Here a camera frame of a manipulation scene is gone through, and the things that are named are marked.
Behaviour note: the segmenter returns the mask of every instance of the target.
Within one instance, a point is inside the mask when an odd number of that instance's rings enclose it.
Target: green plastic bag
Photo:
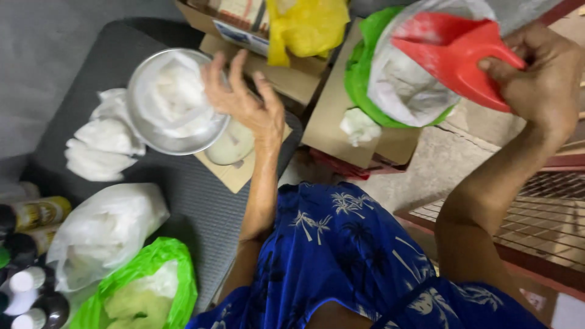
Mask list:
[[[370,78],[371,61],[374,57],[376,43],[386,26],[403,9],[404,7],[402,6],[388,7],[382,11],[371,14],[360,23],[363,40],[356,45],[346,62],[345,77],[343,81],[345,90],[354,104],[362,109],[362,111],[371,117],[377,124],[391,128],[410,128],[411,126],[398,122],[382,112],[382,110],[380,110],[380,108],[367,96],[367,86]],[[453,106],[449,107],[427,126],[436,125],[444,121],[452,108]]]
[[[98,291],[75,314],[71,329],[104,329],[112,322],[104,311],[104,302],[128,283],[156,273],[168,261],[177,261],[178,289],[163,329],[183,329],[195,306],[197,288],[191,255],[177,239],[157,238],[142,248],[128,264],[98,285]]]

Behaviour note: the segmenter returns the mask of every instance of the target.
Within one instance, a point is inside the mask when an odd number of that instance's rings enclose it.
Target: gray mat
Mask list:
[[[184,31],[194,32],[190,28]],[[164,33],[159,33],[159,40],[163,38],[161,35]],[[180,46],[176,38],[170,43],[174,47]],[[126,87],[134,68],[165,48],[168,45],[126,23],[106,25],[31,155],[22,179],[39,185],[42,195],[64,196],[74,205],[113,185],[89,182],[69,172],[63,155],[65,142],[88,121],[99,104],[97,91]],[[302,135],[302,127],[295,116],[287,113],[287,123],[293,132],[283,144],[278,176],[292,158]],[[199,291],[195,312],[205,310],[234,256],[249,183],[239,193],[232,194],[194,156],[169,156],[151,149],[125,170],[124,175],[124,182],[154,182],[163,190],[171,218],[148,242],[155,237],[167,236],[188,245]]]

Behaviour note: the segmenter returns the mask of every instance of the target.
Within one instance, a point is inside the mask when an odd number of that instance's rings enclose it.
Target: stainless steel bowl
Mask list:
[[[132,74],[130,83],[128,84],[128,114],[130,123],[133,125],[134,131],[139,139],[151,148],[169,155],[190,155],[208,148],[212,145],[222,134],[228,126],[230,116],[224,115],[220,118],[220,122],[213,125],[211,129],[206,132],[197,134],[186,138],[172,138],[161,133],[153,124],[145,120],[140,115],[140,111],[136,108],[136,83],[139,81],[141,74],[148,65],[152,64],[160,56],[168,52],[182,52],[193,58],[200,66],[203,66],[211,61],[211,59],[196,50],[185,48],[172,48],[158,52],[145,61],[143,61]],[[227,78],[223,74],[223,79],[227,83]]]

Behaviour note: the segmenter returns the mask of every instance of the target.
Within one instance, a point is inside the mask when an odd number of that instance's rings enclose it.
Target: red plastic scoop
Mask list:
[[[517,69],[526,67],[500,39],[498,23],[421,12],[396,29],[392,44],[445,87],[479,105],[511,112],[497,83],[477,68],[485,57],[496,57]]]

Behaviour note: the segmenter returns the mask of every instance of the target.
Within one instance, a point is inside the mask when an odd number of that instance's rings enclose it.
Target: label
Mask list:
[[[51,243],[55,238],[55,234],[59,230],[60,226],[60,224],[45,226],[22,233],[33,238],[37,246],[38,256],[40,256],[49,250],[49,247],[51,246]]]
[[[220,20],[215,19],[214,24],[224,40],[247,48],[264,57],[268,57],[268,40],[235,28]]]
[[[71,212],[64,197],[49,197],[12,204],[16,214],[16,232],[61,223]]]

